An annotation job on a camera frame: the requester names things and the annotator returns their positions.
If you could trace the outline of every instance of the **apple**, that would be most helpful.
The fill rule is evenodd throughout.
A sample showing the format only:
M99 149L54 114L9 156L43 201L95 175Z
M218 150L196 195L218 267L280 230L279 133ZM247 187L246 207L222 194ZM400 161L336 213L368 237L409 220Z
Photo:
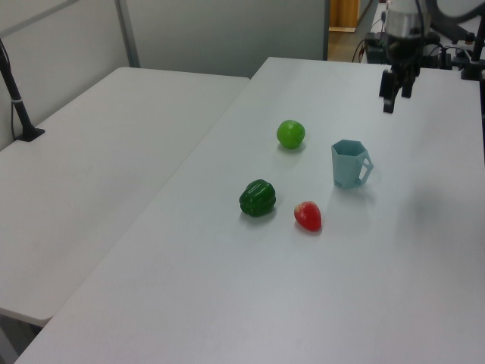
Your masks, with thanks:
M295 149L305 138L305 128L298 121L286 120L278 127L276 136L282 146Z

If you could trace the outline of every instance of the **bell pepper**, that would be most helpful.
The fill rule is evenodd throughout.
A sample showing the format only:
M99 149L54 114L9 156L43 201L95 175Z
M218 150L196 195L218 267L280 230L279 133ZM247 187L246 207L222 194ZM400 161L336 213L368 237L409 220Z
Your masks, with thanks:
M265 180L251 182L239 198L242 212L254 218L269 213L275 202L274 188Z

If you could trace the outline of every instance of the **white wall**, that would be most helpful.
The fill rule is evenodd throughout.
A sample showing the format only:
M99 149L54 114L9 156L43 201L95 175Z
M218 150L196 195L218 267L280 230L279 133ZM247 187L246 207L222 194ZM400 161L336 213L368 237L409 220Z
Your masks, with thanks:
M128 65L114 0L79 0L2 41L34 124ZM10 96L0 78L0 149L9 143Z
M269 56L322 59L325 0L126 0L142 67L252 77Z
M372 0L359 0L358 2L358 18L360 19L364 14L364 10Z

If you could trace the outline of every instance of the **red strawberry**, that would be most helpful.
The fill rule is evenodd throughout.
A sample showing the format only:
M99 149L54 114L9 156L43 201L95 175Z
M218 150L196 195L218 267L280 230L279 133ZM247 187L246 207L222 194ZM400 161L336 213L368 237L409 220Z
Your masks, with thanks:
M295 219L301 226L310 231L321 229L321 213L313 201L305 201L295 207Z

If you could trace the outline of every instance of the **mug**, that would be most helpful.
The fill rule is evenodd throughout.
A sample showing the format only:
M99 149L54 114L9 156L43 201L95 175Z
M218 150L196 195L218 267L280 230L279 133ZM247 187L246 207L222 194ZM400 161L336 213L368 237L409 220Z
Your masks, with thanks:
M341 188L360 187L367 182L374 165L366 148L356 140L340 140L332 145L333 184ZM362 178L362 169L366 168Z

